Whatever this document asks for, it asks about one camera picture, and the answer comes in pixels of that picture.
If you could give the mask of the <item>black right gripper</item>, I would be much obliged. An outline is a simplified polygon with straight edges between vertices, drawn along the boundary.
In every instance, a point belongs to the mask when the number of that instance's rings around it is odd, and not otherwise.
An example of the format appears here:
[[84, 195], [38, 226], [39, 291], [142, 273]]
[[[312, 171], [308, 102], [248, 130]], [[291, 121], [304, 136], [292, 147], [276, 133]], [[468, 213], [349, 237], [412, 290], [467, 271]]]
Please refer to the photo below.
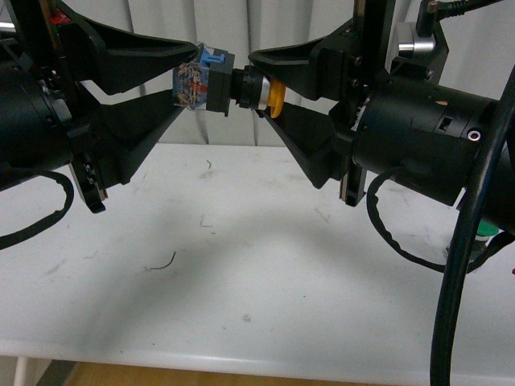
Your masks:
[[340, 181], [340, 199], [351, 207], [365, 195], [366, 171], [352, 159], [359, 115], [386, 73], [394, 8], [394, 1], [355, 1], [352, 21], [331, 34], [249, 55], [255, 68], [300, 96], [339, 101], [329, 116], [289, 103], [276, 118], [271, 109], [257, 114], [274, 129], [315, 188], [329, 179]]

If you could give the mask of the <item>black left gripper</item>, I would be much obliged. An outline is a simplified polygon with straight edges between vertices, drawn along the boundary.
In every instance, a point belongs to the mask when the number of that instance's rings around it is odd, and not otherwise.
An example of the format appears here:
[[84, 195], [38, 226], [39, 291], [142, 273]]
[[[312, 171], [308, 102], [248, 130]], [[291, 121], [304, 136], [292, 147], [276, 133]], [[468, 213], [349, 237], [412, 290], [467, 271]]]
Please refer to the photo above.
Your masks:
[[66, 123], [69, 168], [79, 196], [97, 214], [105, 210], [106, 198], [106, 190], [99, 186], [100, 174], [105, 185], [127, 184], [183, 108], [174, 104], [171, 90], [101, 106], [97, 115], [99, 173], [89, 154], [94, 145], [89, 127], [93, 107], [87, 100], [91, 95], [78, 81], [91, 80], [108, 95], [127, 92], [193, 59], [198, 47], [97, 23], [64, 2], [39, 1], [38, 5], [51, 42], [52, 69], [71, 114]]

